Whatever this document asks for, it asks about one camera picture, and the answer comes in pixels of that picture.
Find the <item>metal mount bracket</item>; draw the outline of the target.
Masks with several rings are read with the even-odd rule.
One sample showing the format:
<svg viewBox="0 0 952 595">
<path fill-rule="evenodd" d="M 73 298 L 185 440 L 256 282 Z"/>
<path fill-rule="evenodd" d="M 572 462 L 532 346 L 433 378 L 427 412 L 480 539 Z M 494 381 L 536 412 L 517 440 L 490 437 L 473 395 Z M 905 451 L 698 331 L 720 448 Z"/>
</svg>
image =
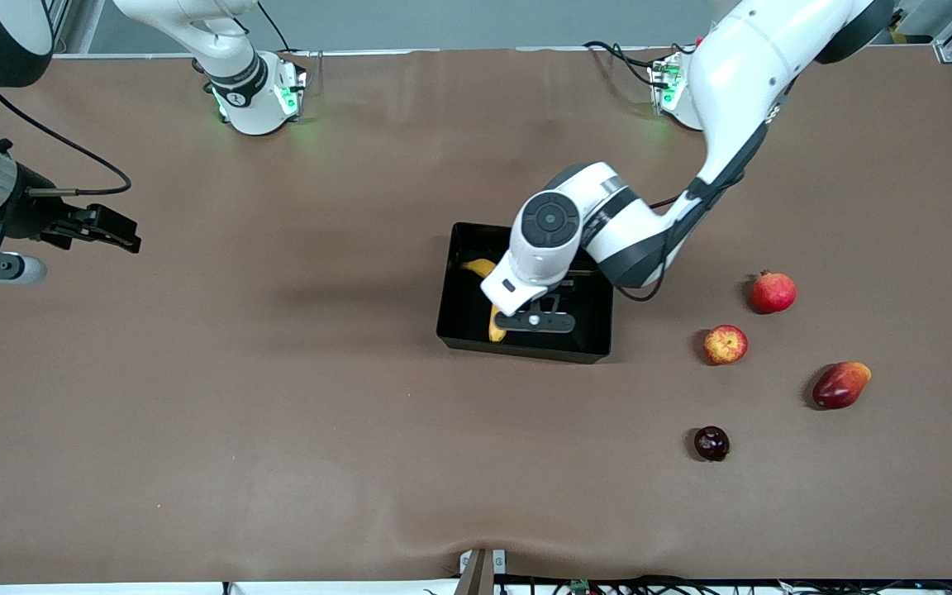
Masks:
<svg viewBox="0 0 952 595">
<path fill-rule="evenodd" d="M 500 578 L 507 575 L 507 552 L 472 549 L 459 557 L 460 576 L 454 595 L 507 595 Z"/>
</svg>

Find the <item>yellow banana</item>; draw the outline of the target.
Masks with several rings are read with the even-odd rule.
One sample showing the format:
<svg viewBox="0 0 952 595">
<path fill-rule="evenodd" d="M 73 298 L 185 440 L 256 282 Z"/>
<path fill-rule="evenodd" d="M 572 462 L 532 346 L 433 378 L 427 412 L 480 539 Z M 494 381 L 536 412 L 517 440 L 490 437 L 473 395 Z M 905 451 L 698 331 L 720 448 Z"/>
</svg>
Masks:
<svg viewBox="0 0 952 595">
<path fill-rule="evenodd" d="M 461 269 L 478 275 L 481 279 L 487 278 L 494 271 L 496 264 L 490 259 L 474 259 L 465 261 L 460 265 Z M 500 343 L 507 336 L 506 329 L 500 328 L 497 324 L 499 308 L 491 302 L 490 312 L 488 312 L 488 339 L 492 343 Z"/>
</svg>

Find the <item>red yellow apple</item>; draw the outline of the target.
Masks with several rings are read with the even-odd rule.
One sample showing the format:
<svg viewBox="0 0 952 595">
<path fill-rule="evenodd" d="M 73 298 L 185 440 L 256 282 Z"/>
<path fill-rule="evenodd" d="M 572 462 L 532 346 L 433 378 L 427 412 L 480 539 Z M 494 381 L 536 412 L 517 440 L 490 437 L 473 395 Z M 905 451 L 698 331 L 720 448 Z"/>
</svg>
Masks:
<svg viewBox="0 0 952 595">
<path fill-rule="evenodd" d="M 719 325 L 710 329 L 702 343 L 704 357 L 713 365 L 737 363 L 745 357 L 748 348 L 748 336 L 733 325 Z"/>
</svg>

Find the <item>black plastic box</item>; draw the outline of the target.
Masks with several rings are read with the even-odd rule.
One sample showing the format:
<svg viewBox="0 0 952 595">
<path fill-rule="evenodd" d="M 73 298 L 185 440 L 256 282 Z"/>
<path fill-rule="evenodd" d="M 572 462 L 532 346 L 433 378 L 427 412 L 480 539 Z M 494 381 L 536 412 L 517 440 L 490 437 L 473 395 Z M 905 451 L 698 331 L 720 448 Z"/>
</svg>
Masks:
<svg viewBox="0 0 952 595">
<path fill-rule="evenodd" d="M 478 275 L 460 265 L 474 259 L 497 263 L 505 253 L 507 226 L 457 222 L 450 235 L 445 282 L 441 294 L 436 334 L 455 350 L 495 355 L 515 355 L 570 363 L 597 363 L 612 350 L 613 286 L 590 257 L 579 251 L 565 279 L 574 279 L 574 293 L 564 297 L 563 308 L 577 327 L 570 334 L 509 332 L 503 342 L 488 339 L 491 302 L 480 289 Z"/>
</svg>

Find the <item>dark purple mangosteen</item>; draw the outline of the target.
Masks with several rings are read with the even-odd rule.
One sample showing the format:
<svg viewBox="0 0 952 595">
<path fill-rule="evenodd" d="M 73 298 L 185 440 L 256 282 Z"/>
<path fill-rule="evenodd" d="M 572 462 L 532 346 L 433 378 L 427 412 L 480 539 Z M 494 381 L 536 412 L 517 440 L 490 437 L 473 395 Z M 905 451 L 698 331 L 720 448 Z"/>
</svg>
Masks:
<svg viewBox="0 0 952 595">
<path fill-rule="evenodd" d="M 731 452 L 731 441 L 719 426 L 704 426 L 695 430 L 693 448 L 707 462 L 724 462 Z"/>
</svg>

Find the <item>red yellow mango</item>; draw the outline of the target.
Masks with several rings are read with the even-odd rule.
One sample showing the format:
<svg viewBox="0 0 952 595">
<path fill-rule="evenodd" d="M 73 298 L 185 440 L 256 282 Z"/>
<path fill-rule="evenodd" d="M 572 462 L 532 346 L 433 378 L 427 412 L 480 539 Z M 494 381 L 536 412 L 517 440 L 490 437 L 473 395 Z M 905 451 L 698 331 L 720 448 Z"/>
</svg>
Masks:
<svg viewBox="0 0 952 595">
<path fill-rule="evenodd" d="M 812 400 L 822 409 L 845 409 L 857 403 L 870 378 L 872 370 L 864 363 L 835 363 L 816 381 L 812 389 Z"/>
</svg>

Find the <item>brown table mat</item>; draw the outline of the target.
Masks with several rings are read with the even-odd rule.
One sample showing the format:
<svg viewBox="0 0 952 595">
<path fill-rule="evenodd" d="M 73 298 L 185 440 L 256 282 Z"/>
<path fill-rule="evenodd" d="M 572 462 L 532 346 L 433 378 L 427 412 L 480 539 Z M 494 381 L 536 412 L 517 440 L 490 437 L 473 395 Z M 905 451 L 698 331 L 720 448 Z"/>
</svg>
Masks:
<svg viewBox="0 0 952 595">
<path fill-rule="evenodd" d="M 449 233 L 571 164 L 661 201 L 696 133 L 589 50 L 328 56 L 303 120 L 217 121 L 185 59 L 58 60 L 7 97 L 120 166 L 142 251 L 16 242 L 0 285 L 0 583 L 513 573 L 952 578 L 952 67 L 798 79 L 743 182 L 593 365 L 450 350 Z M 752 308 L 760 271 L 797 300 Z M 713 365 L 719 325 L 749 339 Z M 835 363 L 857 403 L 818 407 Z M 719 426 L 724 462 L 693 448 Z"/>
</svg>

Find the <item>red pomegranate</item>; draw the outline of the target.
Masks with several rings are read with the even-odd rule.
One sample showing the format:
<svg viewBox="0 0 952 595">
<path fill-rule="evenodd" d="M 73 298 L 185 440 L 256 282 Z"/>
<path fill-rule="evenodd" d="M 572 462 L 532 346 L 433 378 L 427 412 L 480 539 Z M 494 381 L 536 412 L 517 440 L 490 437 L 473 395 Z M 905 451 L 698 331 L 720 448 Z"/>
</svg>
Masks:
<svg viewBox="0 0 952 595">
<path fill-rule="evenodd" d="M 783 312 L 789 309 L 796 300 L 796 284 L 786 274 L 764 269 L 752 283 L 750 291 L 752 308 L 764 315 Z"/>
</svg>

